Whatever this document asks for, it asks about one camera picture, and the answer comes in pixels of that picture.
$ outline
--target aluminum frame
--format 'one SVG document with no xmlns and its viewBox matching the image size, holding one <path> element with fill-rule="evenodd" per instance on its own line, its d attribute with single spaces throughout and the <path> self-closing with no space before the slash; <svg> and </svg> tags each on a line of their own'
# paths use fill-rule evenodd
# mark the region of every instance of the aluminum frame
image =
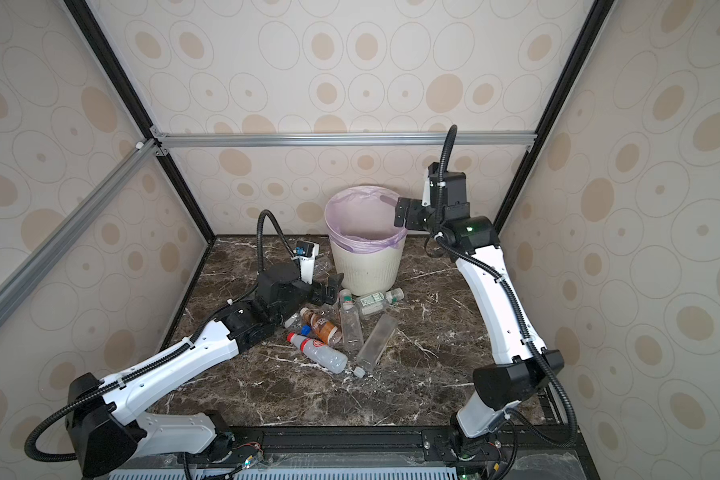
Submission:
<svg viewBox="0 0 720 480">
<path fill-rule="evenodd" d="M 143 146 L 132 150 L 94 188 L 80 205 L 58 226 L 48 238 L 27 258 L 10 277 L 0 285 L 0 327 L 19 308 L 34 288 L 56 263 L 69 252 L 77 239 L 93 224 L 107 205 L 120 193 L 144 163 L 154 159 L 157 145 L 153 139 L 144 140 Z"/>
<path fill-rule="evenodd" d="M 165 134 L 156 138 L 166 148 L 212 147 L 346 147 L 439 145 L 445 132 L 351 132 L 341 134 Z M 459 131 L 456 145 L 533 145 L 534 131 Z"/>
</svg>

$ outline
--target beige circular pattern wallpaper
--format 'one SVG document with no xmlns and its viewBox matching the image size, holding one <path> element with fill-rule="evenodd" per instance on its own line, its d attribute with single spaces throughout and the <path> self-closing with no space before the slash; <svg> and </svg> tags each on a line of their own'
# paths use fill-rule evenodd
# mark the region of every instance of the beige circular pattern wallpaper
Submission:
<svg viewBox="0 0 720 480">
<path fill-rule="evenodd" d="M 177 202 L 151 160 L 0 328 L 0 478 L 80 477 L 77 462 L 27 459 L 24 440 L 66 404 L 73 379 L 118 372 L 159 347 L 205 249 Z M 72 452 L 62 423 L 40 446 Z"/>
<path fill-rule="evenodd" d="M 591 0 L 92 2 L 171 133 L 534 130 Z"/>
<path fill-rule="evenodd" d="M 720 479 L 720 0 L 617 4 L 501 237 L 600 477 Z"/>
<path fill-rule="evenodd" d="M 424 171 L 439 161 L 435 147 L 174 148 L 214 233 L 255 234 L 270 209 L 286 234 L 326 234 L 323 209 L 341 190 L 379 185 L 422 198 Z M 455 147 L 450 170 L 467 174 L 472 215 L 496 217 L 525 154 L 523 145 Z M 268 223 L 266 234 L 275 231 Z"/>
<path fill-rule="evenodd" d="M 0 0 L 0 284 L 138 137 L 55 3 Z"/>
</svg>

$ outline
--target clear plastic bottle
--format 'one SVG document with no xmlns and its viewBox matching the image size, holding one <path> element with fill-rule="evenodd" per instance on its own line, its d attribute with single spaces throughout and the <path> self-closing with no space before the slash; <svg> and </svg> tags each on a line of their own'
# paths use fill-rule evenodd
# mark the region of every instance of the clear plastic bottle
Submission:
<svg viewBox="0 0 720 480">
<path fill-rule="evenodd" d="M 344 350 L 347 353 L 356 354 L 362 348 L 362 326 L 360 325 L 360 313 L 352 300 L 349 290 L 342 290 L 338 293 L 342 308 L 339 316 L 342 319 L 342 335 L 344 337 Z"/>
<path fill-rule="evenodd" d="M 294 313 L 283 323 L 283 326 L 289 332 L 293 332 L 297 335 L 317 338 L 317 335 L 312 332 L 312 328 L 309 325 L 302 323 L 301 320 L 301 316 L 298 313 Z"/>
<path fill-rule="evenodd" d="M 368 340 L 363 345 L 360 353 L 358 353 L 356 359 L 358 365 L 352 370 L 356 377 L 363 378 L 366 373 L 373 372 L 376 363 L 382 358 L 384 349 L 387 348 L 389 339 L 392 338 L 392 334 L 397 328 L 397 320 L 387 313 L 378 319 L 371 335 L 368 336 Z"/>
<path fill-rule="evenodd" d="M 342 331 L 331 322 L 327 315 L 321 312 L 310 310 L 307 307 L 302 308 L 302 318 L 318 338 L 328 346 L 333 347 L 342 340 Z"/>
<path fill-rule="evenodd" d="M 358 299 L 360 316 L 366 319 L 374 313 L 383 312 L 389 308 L 390 305 L 394 305 L 400 300 L 403 300 L 403 298 L 405 298 L 405 294 L 402 289 L 399 288 L 392 289 L 387 293 L 376 292 L 366 295 Z"/>
<path fill-rule="evenodd" d="M 320 340 L 308 339 L 295 333 L 288 334 L 288 341 L 301 350 L 317 364 L 324 366 L 333 373 L 341 373 L 347 365 L 347 356 L 337 352 Z"/>
</svg>

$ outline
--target marble surface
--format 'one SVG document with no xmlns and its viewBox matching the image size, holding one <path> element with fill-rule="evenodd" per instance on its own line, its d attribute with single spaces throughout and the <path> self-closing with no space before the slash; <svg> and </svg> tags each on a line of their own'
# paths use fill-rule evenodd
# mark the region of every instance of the marble surface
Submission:
<svg viewBox="0 0 720 480">
<path fill-rule="evenodd" d="M 291 245 L 297 237 L 289 237 Z M 335 273 L 325 237 L 316 280 Z M 447 258 L 428 258 L 424 238 L 409 236 L 395 287 L 405 299 L 388 312 L 399 321 L 371 376 L 347 368 L 332 375 L 286 341 L 279 329 L 267 341 L 206 370 L 159 400 L 155 413 L 221 411 L 237 426 L 443 425 L 468 400 L 472 370 L 493 363 L 490 341 L 464 278 Z M 276 237 L 265 239 L 266 265 L 286 260 Z M 171 344 L 188 336 L 228 298 L 256 278 L 256 238 L 219 238 L 202 269 Z M 381 313 L 363 324 L 365 338 Z M 543 423 L 538 398 L 520 406 Z"/>
</svg>

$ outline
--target trash can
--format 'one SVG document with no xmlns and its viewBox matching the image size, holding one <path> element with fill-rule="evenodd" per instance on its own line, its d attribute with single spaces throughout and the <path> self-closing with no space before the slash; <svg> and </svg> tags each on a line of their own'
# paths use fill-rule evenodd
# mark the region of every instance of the trash can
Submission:
<svg viewBox="0 0 720 480">
<path fill-rule="evenodd" d="M 397 202 L 390 189 L 361 186 L 338 192 L 326 205 L 336 271 L 354 295 L 385 292 L 397 278 L 408 233 L 394 225 Z"/>
</svg>

